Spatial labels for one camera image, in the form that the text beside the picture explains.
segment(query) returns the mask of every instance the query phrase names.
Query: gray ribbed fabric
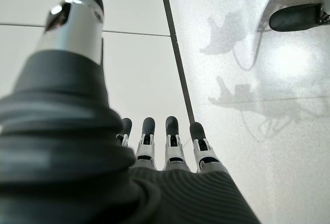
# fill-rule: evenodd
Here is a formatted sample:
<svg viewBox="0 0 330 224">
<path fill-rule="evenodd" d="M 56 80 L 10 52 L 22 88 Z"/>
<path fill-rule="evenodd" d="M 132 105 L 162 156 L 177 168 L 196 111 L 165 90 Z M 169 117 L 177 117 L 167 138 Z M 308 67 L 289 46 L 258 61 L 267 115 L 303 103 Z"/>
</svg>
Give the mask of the gray ribbed fabric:
<svg viewBox="0 0 330 224">
<path fill-rule="evenodd" d="M 174 223 L 259 223 L 232 178 L 224 172 L 133 168 L 129 174 L 155 184 Z"/>
</svg>

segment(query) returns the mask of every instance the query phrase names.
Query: black edge strip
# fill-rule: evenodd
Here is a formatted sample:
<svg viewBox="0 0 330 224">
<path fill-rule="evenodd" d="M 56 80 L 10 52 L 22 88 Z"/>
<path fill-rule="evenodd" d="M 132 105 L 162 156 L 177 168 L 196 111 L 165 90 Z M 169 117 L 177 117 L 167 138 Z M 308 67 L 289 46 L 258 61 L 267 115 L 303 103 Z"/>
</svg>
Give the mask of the black edge strip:
<svg viewBox="0 0 330 224">
<path fill-rule="evenodd" d="M 172 46 L 173 46 L 173 50 L 174 50 L 174 57 L 175 57 L 175 61 L 176 61 L 177 70 L 179 72 L 179 78 L 180 78 L 180 82 L 181 82 L 182 92 L 184 94 L 188 118 L 189 118 L 189 122 L 193 123 L 193 122 L 195 122 L 195 118 L 194 118 L 194 114 L 192 111 L 186 76 L 185 76 L 184 67 L 182 64 L 181 54 L 180 54 L 180 50 L 179 50 L 179 44 L 177 42 L 170 0 L 163 0 L 163 2 L 164 2 L 166 17 L 167 17 L 167 22 L 169 24 Z"/>
</svg>

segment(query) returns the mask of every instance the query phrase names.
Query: black rubber fingertip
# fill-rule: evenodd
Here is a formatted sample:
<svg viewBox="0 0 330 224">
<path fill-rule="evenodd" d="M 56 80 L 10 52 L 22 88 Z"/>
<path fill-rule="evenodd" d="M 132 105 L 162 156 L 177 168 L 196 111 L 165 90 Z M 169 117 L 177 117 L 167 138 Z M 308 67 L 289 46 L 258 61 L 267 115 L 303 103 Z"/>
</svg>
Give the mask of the black rubber fingertip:
<svg viewBox="0 0 330 224">
<path fill-rule="evenodd" d="M 155 133 L 155 121 L 152 117 L 147 117 L 143 121 L 142 134 L 150 135 Z"/>
<path fill-rule="evenodd" d="M 132 130 L 132 120 L 130 120 L 128 117 L 122 119 L 122 124 L 123 124 L 123 130 L 122 134 L 127 134 L 128 136 L 130 135 L 130 132 Z"/>
<path fill-rule="evenodd" d="M 179 134 L 179 123 L 176 117 L 169 116 L 166 119 L 165 127 L 166 127 L 166 136 Z"/>
<path fill-rule="evenodd" d="M 203 126 L 198 122 L 194 122 L 190 125 L 190 135 L 193 141 L 195 139 L 202 140 L 206 138 Z"/>
<path fill-rule="evenodd" d="M 280 9 L 272 14 L 269 26 L 274 31 L 301 31 L 317 27 L 321 4 L 303 4 Z"/>
</svg>

